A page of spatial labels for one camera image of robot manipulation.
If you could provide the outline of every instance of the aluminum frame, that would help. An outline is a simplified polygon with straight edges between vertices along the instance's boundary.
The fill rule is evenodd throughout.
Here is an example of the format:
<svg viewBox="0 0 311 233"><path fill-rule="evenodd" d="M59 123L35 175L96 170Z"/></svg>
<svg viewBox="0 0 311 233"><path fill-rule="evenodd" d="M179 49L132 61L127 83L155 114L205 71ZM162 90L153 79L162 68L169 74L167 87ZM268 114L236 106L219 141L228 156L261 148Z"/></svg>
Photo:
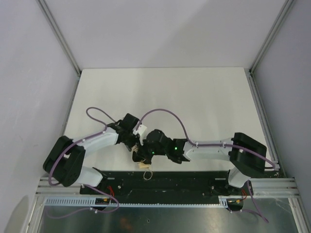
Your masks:
<svg viewBox="0 0 311 233"><path fill-rule="evenodd" d="M264 40L255 60L253 61L250 71L253 74L258 67L259 63L262 61L263 57L265 56L267 50L269 49L270 45L274 41L277 33L279 32L280 28L282 27L285 19L287 18L289 12L292 10L294 4L297 0L286 0L283 4L282 9L278 13L276 20L274 21L272 28L270 29L266 39Z"/></svg>

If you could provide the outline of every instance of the small object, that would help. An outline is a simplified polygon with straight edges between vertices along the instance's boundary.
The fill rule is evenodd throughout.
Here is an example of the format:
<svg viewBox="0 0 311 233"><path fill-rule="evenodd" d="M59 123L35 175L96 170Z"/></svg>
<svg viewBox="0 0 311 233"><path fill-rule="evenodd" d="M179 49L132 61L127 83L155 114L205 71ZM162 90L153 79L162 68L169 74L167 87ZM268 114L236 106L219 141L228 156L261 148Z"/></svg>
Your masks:
<svg viewBox="0 0 311 233"><path fill-rule="evenodd" d="M139 162L138 167L140 169L148 169L150 167L150 164L144 164L143 162Z"/></svg>
<svg viewBox="0 0 311 233"><path fill-rule="evenodd" d="M151 174L149 178L146 178L146 172L147 172L147 171L149 171L150 174ZM146 181L150 180L150 179L152 178L153 174L154 174L154 173L153 173L149 168L147 168L147 169L145 170L144 174L143 174L144 180L146 180Z"/></svg>

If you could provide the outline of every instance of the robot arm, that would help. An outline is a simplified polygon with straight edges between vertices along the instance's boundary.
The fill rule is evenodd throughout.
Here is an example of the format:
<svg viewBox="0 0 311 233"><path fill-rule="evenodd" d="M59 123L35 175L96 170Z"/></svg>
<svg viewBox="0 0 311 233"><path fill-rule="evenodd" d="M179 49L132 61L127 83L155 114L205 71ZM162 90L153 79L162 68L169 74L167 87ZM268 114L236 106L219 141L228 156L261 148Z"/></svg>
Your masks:
<svg viewBox="0 0 311 233"><path fill-rule="evenodd" d="M102 173L95 168L84 167L83 160L99 149L118 143L125 144L133 153L134 162L144 164L151 164L155 155L166 155L178 164L197 159L231 161L235 167L229 171L227 181L232 187L241 188L249 178L259 178L264 173L265 162L262 159L233 148L232 145L240 145L265 157L266 147L243 133L235 133L227 140L197 142L195 146L186 139L170 139L160 130L151 131L143 139L146 127L140 125L136 131L138 122L138 118L127 114L124 119L109 124L103 134L82 140L68 151L69 157L61 159L53 177L65 187L74 182L97 186L103 179ZM66 136L60 137L43 165L44 170L49 173L61 152L75 141Z"/></svg>
<svg viewBox="0 0 311 233"><path fill-rule="evenodd" d="M66 157L61 158L56 166L53 177L64 187L72 185L74 182L97 186L102 180L102 174L95 168L83 166L85 157L104 147L123 143L129 151L139 142L140 134L133 134L133 129L139 119L127 114L124 119L108 125L106 132L73 146ZM43 169L50 173L53 164L61 153L78 139L70 139L66 136L60 137L51 150L48 158L43 164Z"/></svg>

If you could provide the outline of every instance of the white wall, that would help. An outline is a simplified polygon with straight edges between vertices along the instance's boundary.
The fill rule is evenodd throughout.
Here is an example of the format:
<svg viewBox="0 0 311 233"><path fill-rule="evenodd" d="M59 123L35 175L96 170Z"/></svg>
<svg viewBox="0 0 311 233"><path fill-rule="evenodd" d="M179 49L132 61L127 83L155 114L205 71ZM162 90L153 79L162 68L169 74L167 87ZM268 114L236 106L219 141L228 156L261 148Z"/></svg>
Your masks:
<svg viewBox="0 0 311 233"><path fill-rule="evenodd" d="M36 1L0 1L0 30L0 232L15 233L77 78Z"/></svg>
<svg viewBox="0 0 311 233"><path fill-rule="evenodd" d="M297 1L255 75L288 175L311 217L311 1Z"/></svg>
<svg viewBox="0 0 311 233"><path fill-rule="evenodd" d="M47 0L80 68L249 68L285 0Z"/></svg>

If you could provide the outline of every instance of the purple cable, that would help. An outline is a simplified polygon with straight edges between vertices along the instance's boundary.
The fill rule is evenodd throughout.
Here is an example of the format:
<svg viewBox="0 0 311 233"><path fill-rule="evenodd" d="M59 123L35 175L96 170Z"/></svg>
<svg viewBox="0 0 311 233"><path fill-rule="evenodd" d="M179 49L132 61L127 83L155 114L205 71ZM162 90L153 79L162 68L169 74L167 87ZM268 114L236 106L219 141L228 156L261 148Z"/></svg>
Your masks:
<svg viewBox="0 0 311 233"><path fill-rule="evenodd" d="M273 162L271 162L269 159L263 157L262 155L260 155L260 154L258 154L258 153L256 153L256 152L254 152L254 151L252 151L252 150L250 150L250 149L248 149L248 148L241 147L241 146L238 146L238 145L233 145L233 144L222 144L222 143L213 143L213 144L210 143L210 144L198 144L198 145L195 144L194 142L192 142L192 141L190 140L190 138L189 138L189 136L188 136L188 134L187 134L187 130L186 130L186 128L185 128L183 122L181 121L181 119L180 119L175 113L173 113L173 112L171 112L170 110L167 110L167 109L156 108L156 109L153 109L153 110L148 111L145 115L142 116L142 118L141 118L140 121L138 122L138 124L137 124L137 126L136 126L135 129L138 130L140 124L141 124L142 121L145 119L145 117L148 116L150 113L153 113L153 112L156 112L156 111L163 111L163 112L167 112L167 113L173 115L173 116L179 121L181 127L183 128L183 131L184 131L184 134L185 134L185 137L186 137L187 141L188 141L191 145L193 145L193 146L195 146L195 147L222 147L222 146L225 146L225 147L237 148L237 149L244 150L244 151L246 151L246 152L248 152L248 153L251 153L251 154L257 156L258 158L260 158L260 159L262 159L262 160L268 162L269 164L271 164L271 166L273 167L273 169L275 169L275 167L276 167L276 165L275 165Z"/></svg>
<svg viewBox="0 0 311 233"><path fill-rule="evenodd" d="M246 185L247 185L247 189L248 189L248 192L249 192L249 195L251 196L251 199L253 201L253 204L254 206L256 207L257 209L257 212L258 212L258 215L262 217L262 219L266 222L266 223L269 223L268 219L266 219L263 214L261 213L260 211L260 208L257 206L256 202L255 202L255 199L253 197L253 194L251 192L251 188L250 188L250 184L249 184L249 181L246 182Z"/></svg>
<svg viewBox="0 0 311 233"><path fill-rule="evenodd" d="M99 123L102 123L102 124L105 126L105 128L104 128L103 131L106 131L106 130L107 130L107 124L104 123L104 122L101 121L101 120L98 120L98 119L92 117L92 116L88 113L88 111L89 111L90 109L96 109L96 110L98 110L98 111L104 113L104 114L105 114L107 117L109 117L112 121L116 122L111 116L109 116L109 115L108 115L106 112L104 112L102 109L99 109L99 108L96 108L96 107L89 107L89 108L87 108L87 109L86 109L86 114L87 114L87 116L88 116L89 118L91 118L92 120L95 120L95 121L97 121L97 122L99 122ZM88 140L88 139L91 139L91 138L93 138L93 137L99 136L99 135L103 134L103 131L100 131L100 132L98 132L98 133L92 134L92 135L90 135L90 136L87 136L87 137L85 137L85 138L83 138L83 139L80 139L80 140L78 140L78 141L72 143L71 145L69 145L69 146L59 155L59 157L57 158L57 160L56 160L55 163L53 164L53 166L52 166L52 168L51 168L51 170L50 170L50 173L49 173L49 179L48 179L48 181L49 181L49 185L50 185L50 186L57 186L57 185L60 184L60 183L52 183L52 176L53 176L53 173L54 173L54 171L55 171L55 168L57 167L59 161L64 157L64 155L65 155L72 147L74 147L74 146L77 145L78 143L82 142L83 140ZM98 192L98 193L100 193L100 194L109 196L109 197L110 197L112 200L114 200L114 201L116 202L116 204L117 204L117 207L114 208L114 209L112 209L112 210L109 210L109 211L97 210L97 212L100 212L100 213L111 213L111 212L116 211L116 210L119 208L120 204L119 204L118 200L117 200L115 197L113 197L113 196L111 196L111 195L109 195L109 194L107 194L107 193L104 193L103 191L100 191L100 190L98 190L97 188L94 188L94 187L92 187L92 186L89 186L89 185L85 185L85 186L87 186L87 187L90 188L90 189L93 189L94 191L96 191L96 192ZM67 214L67 215L65 215L65 216L60 216L60 217L53 217L53 216L50 216L50 215L47 213L47 211L46 211L45 213L46 213L47 216L50 217L50 218L53 218L53 219L60 219L60 218L65 218L65 217L71 216L71 215L73 215L73 214L75 214L75 213L77 213L77 212L84 211L84 210L89 210L89 208L81 208L81 209L79 209L79 210L76 210L76 211L71 212L70 214Z"/></svg>

